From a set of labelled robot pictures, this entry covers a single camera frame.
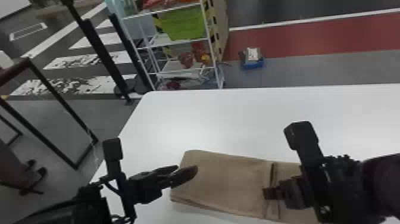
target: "floor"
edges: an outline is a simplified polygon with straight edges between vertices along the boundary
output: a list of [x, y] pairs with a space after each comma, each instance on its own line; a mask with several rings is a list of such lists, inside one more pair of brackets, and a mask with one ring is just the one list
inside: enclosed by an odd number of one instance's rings
[[[11, 101], [10, 103], [74, 161], [89, 145], [90, 138], [56, 101]], [[134, 105], [125, 106], [120, 100], [111, 99], [72, 100], [68, 103], [101, 141], [118, 136], [137, 104], [135, 102]], [[2, 223], [14, 223], [36, 210], [68, 200], [76, 194], [78, 187], [86, 185], [92, 179], [103, 159], [101, 143], [95, 146], [80, 169], [75, 171], [9, 114], [3, 110], [0, 110], [0, 113], [24, 133], [24, 136], [12, 144], [11, 150], [21, 161], [35, 158], [38, 168], [45, 166], [49, 171], [47, 178], [37, 187], [38, 190], [45, 192], [44, 195], [30, 194], [21, 197], [18, 191], [0, 186]], [[0, 138], [7, 141], [12, 131], [1, 124], [0, 133]]]
[[397, 0], [247, 0], [227, 4], [230, 27], [399, 8]]
[[[397, 0], [307, 0], [301, 4], [296, 0], [227, 2], [231, 28], [400, 8]], [[125, 78], [134, 77], [135, 68], [115, 38], [115, 30], [107, 22], [107, 10], [99, 5], [81, 9], [79, 14], [90, 18]], [[10, 33], [40, 22], [48, 28], [10, 42]], [[396, 24], [400, 24], [399, 13], [232, 31], [224, 56], [227, 61], [224, 66], [225, 88], [398, 83], [400, 33], [393, 29]], [[94, 133], [101, 140], [113, 138], [119, 134], [137, 102], [125, 106], [124, 101], [115, 99], [112, 80], [93, 56], [94, 50], [85, 45], [82, 38], [82, 31], [68, 12], [42, 20], [35, 18], [32, 9], [28, 8], [0, 20], [0, 49], [12, 57], [30, 55]], [[263, 68], [241, 69], [238, 51], [248, 46], [261, 47], [266, 57]], [[74, 83], [78, 83], [80, 88], [70, 88], [69, 84]], [[20, 113], [57, 145], [68, 149], [65, 153], [71, 158], [76, 158], [79, 150], [89, 143], [85, 133], [62, 113], [61, 107], [43, 91], [31, 72], [25, 71], [2, 86], [0, 95], [7, 97]], [[5, 128], [0, 125], [0, 138], [7, 140], [12, 132]], [[102, 160], [101, 144], [98, 144], [82, 168], [75, 172], [26, 130], [19, 128], [26, 135], [12, 145], [12, 150], [22, 160], [37, 158], [39, 165], [49, 169], [49, 176], [38, 187], [46, 192], [43, 196], [22, 198], [11, 189], [0, 188], [0, 215], [2, 220], [4, 217], [4, 223], [13, 223], [43, 206], [72, 197], [78, 187], [91, 179]], [[17, 212], [4, 212], [10, 209]]]

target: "chair leg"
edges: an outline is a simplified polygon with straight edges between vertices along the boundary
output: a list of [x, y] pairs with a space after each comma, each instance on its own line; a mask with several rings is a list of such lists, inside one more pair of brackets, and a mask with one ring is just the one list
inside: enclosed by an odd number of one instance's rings
[[37, 190], [35, 190], [35, 189], [25, 189], [25, 188], [22, 188], [22, 187], [20, 187], [20, 186], [13, 185], [13, 184], [11, 184], [11, 183], [6, 183], [6, 182], [3, 182], [3, 181], [0, 181], [0, 185], [6, 186], [6, 187], [12, 188], [12, 189], [17, 189], [17, 190], [20, 190], [20, 191], [21, 191], [21, 190], [24, 190], [24, 191], [27, 191], [27, 192], [29, 192], [29, 193], [43, 194], [42, 191], [37, 191]]

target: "red object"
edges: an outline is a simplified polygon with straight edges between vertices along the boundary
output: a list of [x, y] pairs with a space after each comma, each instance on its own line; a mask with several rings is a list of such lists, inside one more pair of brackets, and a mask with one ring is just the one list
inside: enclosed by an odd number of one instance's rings
[[164, 0], [146, 0], [143, 3], [143, 8], [144, 9], [152, 8], [152, 7], [157, 6], [157, 5], [159, 5], [159, 4], [163, 3], [163, 2], [164, 2]]
[[400, 13], [229, 32], [224, 61], [260, 47], [267, 58], [400, 49]]
[[205, 55], [205, 47], [203, 42], [194, 42], [191, 43], [192, 45], [192, 52], [195, 55], [196, 61], [197, 62], [203, 62], [201, 57]]
[[186, 69], [189, 69], [193, 66], [193, 54], [191, 52], [182, 53], [179, 61]]

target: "black stand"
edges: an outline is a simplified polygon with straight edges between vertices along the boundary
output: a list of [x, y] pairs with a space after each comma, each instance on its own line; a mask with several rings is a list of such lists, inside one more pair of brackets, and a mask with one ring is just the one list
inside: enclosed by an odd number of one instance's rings
[[10, 184], [10, 183], [6, 183], [6, 182], [3, 182], [3, 181], [0, 181], [0, 185], [6, 186], [6, 187], [12, 188], [12, 189], [17, 189], [17, 190], [20, 190], [20, 191], [26, 191], [28, 193], [43, 194], [43, 191], [37, 191], [35, 189], [22, 188], [20, 186], [13, 185], [13, 184]]
[[72, 118], [80, 125], [80, 127], [92, 138], [92, 142], [87, 146], [85, 151], [80, 155], [78, 161], [74, 163], [70, 158], [68, 158], [58, 147], [56, 147], [48, 138], [46, 138], [42, 133], [40, 133], [31, 123], [29, 123], [18, 111], [16, 111], [6, 100], [0, 98], [0, 106], [4, 108], [10, 115], [12, 115], [16, 120], [18, 120], [26, 129], [31, 131], [34, 136], [36, 136], [40, 141], [42, 141], [47, 147], [49, 147], [56, 155], [64, 160], [73, 169], [77, 170], [79, 165], [83, 162], [87, 154], [92, 149], [99, 140], [95, 134], [86, 126], [83, 120], [76, 114], [76, 112], [67, 104], [67, 102], [61, 97], [61, 95], [54, 89], [54, 87], [49, 83], [49, 81], [44, 77], [40, 70], [30, 61], [29, 58], [23, 58], [17, 61], [12, 67], [3, 70], [0, 77], [0, 86], [5, 84], [7, 81], [11, 80], [13, 77], [22, 73], [26, 69], [31, 69], [31, 71], [37, 76], [37, 78], [47, 87], [51, 94], [56, 98], [56, 100], [64, 107], [65, 110], [72, 116]]
[[137, 75], [140, 77], [140, 79], [136, 79], [136, 83], [133, 83], [135, 86], [135, 91], [139, 94], [145, 94], [149, 91], [153, 90], [152, 85], [149, 82], [149, 79], [146, 77], [146, 73], [143, 70], [142, 65], [138, 61], [138, 58], [135, 53], [135, 49], [133, 48], [132, 43], [126, 38], [126, 35], [124, 31], [121, 28], [121, 24], [118, 21], [118, 18], [115, 14], [111, 14], [108, 16], [110, 18], [110, 22], [114, 26], [115, 30], [118, 33], [118, 36], [120, 37], [122, 44], [124, 45], [126, 51], [128, 52], [128, 55], [130, 59], [132, 60], [133, 65], [136, 68]]
[[134, 86], [129, 86], [125, 80], [122, 78], [120, 71], [118, 70], [117, 66], [115, 65], [113, 59], [111, 58], [110, 54], [108, 53], [107, 49], [105, 48], [103, 42], [100, 40], [99, 35], [96, 33], [93, 24], [90, 22], [89, 19], [82, 20], [78, 12], [76, 11], [73, 0], [61, 0], [62, 4], [67, 6], [68, 10], [71, 12], [72, 16], [78, 23], [79, 27], [82, 29], [83, 33], [85, 34], [86, 38], [92, 45], [93, 49], [96, 51], [97, 55], [99, 56], [100, 60], [102, 61], [104, 67], [109, 72], [110, 76], [114, 80], [115, 84], [117, 85], [119, 92], [115, 92], [118, 97], [123, 96], [126, 100], [126, 105], [131, 105], [133, 101], [128, 96], [129, 93], [135, 91]]
[[10, 146], [15, 140], [17, 140], [17, 138], [22, 134], [22, 132], [20, 130], [18, 130], [12, 123], [10, 123], [5, 117], [0, 115], [0, 120], [5, 123], [8, 127], [10, 127], [15, 133], [17, 133], [16, 135], [14, 135], [13, 138], [11, 138], [6, 144], [8, 146]]

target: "robotic arm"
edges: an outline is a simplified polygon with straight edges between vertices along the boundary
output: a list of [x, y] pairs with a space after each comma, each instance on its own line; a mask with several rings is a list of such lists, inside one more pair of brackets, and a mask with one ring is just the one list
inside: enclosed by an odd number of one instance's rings
[[313, 207], [321, 223], [368, 223], [400, 218], [400, 154], [363, 162], [348, 155], [324, 157], [310, 122], [284, 130], [301, 161], [302, 176], [264, 189], [269, 200], [284, 200], [289, 209]]

